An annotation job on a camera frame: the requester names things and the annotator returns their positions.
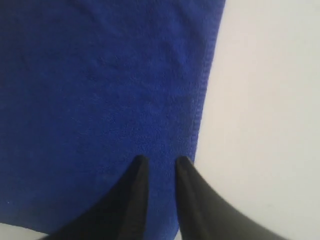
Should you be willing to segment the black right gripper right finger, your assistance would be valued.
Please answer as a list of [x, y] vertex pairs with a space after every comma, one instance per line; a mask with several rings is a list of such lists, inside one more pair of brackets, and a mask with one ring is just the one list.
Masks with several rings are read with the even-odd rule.
[[184, 240], [280, 240], [219, 196], [186, 156], [175, 162], [175, 199]]

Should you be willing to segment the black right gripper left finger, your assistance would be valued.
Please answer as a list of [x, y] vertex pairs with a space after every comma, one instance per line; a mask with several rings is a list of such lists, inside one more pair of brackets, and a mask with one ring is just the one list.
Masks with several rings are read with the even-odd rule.
[[149, 196], [149, 161], [136, 156], [111, 190], [49, 240], [141, 240]]

